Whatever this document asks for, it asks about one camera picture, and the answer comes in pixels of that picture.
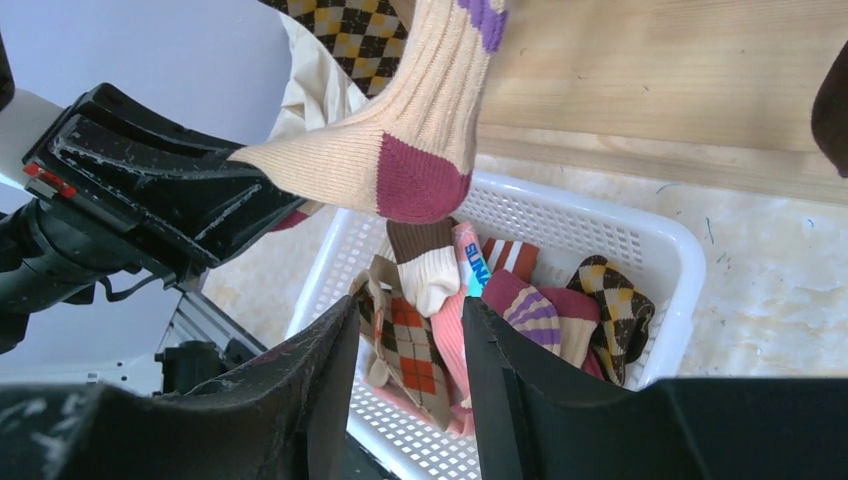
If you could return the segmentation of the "beige crumpled cloth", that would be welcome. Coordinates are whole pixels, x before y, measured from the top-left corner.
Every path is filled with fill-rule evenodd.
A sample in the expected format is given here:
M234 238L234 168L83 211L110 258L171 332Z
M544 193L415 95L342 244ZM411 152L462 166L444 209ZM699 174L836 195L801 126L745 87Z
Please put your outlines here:
M282 15L292 56L279 115L269 135L285 139L321 128L361 109L367 99L306 28Z

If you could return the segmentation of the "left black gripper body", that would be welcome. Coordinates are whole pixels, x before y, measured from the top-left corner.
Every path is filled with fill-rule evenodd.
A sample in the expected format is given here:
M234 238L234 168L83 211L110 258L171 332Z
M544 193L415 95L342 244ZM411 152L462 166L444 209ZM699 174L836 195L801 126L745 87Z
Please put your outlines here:
M170 288L199 274L191 257L118 212L107 190L92 184L59 160L65 136L108 116L108 125L130 115L150 116L113 86L98 86L73 105L55 104L23 89L5 94L1 110L1 181L33 198L1 216L1 351L26 336L32 314L59 303L90 305L97 284L110 302L132 289L114 292L109 277L119 271L149 271Z

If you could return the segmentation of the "dark brown striped sock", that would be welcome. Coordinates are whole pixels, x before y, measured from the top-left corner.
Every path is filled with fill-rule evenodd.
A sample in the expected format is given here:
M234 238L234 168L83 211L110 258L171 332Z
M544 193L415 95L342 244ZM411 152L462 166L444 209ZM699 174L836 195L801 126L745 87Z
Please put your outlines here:
M811 132L819 150L847 178L847 44L844 44L813 102Z

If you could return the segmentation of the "cream sock brown toe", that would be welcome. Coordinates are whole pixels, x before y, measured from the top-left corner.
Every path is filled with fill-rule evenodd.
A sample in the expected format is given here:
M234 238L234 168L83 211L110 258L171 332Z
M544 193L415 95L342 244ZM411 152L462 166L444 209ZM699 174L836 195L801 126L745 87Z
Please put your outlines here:
M386 222L401 291L425 318L438 313L445 301L460 290L453 226L450 217L422 225Z

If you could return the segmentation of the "brown yellow argyle sock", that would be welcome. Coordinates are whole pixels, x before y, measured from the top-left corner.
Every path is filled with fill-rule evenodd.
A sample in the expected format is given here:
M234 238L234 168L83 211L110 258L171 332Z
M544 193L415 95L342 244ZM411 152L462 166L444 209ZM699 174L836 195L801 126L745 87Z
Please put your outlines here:
M606 380L624 386L626 366L639 360L649 340L654 303L602 255L584 259L567 287L599 306L600 321L590 337L589 352Z

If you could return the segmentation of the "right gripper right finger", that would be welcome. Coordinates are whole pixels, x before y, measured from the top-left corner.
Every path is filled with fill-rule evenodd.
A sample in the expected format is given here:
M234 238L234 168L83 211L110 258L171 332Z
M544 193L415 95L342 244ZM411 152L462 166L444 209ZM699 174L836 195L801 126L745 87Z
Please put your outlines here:
M632 392L463 312L486 479L843 479L847 383L674 378Z

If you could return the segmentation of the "aluminium rail frame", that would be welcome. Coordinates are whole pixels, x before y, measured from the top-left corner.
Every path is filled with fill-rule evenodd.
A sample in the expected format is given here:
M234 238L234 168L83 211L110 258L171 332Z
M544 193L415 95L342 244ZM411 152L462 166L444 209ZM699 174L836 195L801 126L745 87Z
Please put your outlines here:
M174 390L180 364L228 370L264 350L202 294L149 287L122 302L33 315L25 339L1 357L1 383L107 383L151 396Z

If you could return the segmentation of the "grey sock with red stripes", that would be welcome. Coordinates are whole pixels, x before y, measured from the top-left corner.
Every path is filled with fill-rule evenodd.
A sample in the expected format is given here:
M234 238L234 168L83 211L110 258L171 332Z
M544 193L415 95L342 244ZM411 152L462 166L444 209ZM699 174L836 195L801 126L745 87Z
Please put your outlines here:
M526 242L489 238L483 245L482 253L491 273L506 270L529 283L540 249Z

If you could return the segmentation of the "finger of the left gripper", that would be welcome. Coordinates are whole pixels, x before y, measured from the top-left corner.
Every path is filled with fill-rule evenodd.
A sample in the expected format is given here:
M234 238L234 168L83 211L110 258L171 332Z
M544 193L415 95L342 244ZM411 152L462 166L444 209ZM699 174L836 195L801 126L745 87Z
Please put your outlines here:
M66 114L70 144L97 164L155 178L252 176L251 166L227 160L237 143L187 129L109 83L83 94Z
M150 129L85 115L71 116L49 140L71 172L209 268L239 256L305 202L258 168L228 160L238 147L178 125Z

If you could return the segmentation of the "cream argyle sock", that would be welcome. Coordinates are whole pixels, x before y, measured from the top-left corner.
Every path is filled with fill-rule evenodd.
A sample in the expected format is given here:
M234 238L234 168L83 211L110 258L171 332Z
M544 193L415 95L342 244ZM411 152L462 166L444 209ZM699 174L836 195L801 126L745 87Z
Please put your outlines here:
M404 298L396 264L380 255L350 286L360 336L368 346L364 380L375 393L424 422L450 429L447 367L428 319Z

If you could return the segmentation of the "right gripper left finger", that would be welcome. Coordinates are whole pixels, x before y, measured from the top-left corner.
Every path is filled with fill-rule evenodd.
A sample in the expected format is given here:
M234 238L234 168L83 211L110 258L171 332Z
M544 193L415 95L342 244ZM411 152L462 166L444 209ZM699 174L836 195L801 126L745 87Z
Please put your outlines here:
M340 298L278 346L183 395L109 384L1 391L5 479L338 479L358 345Z

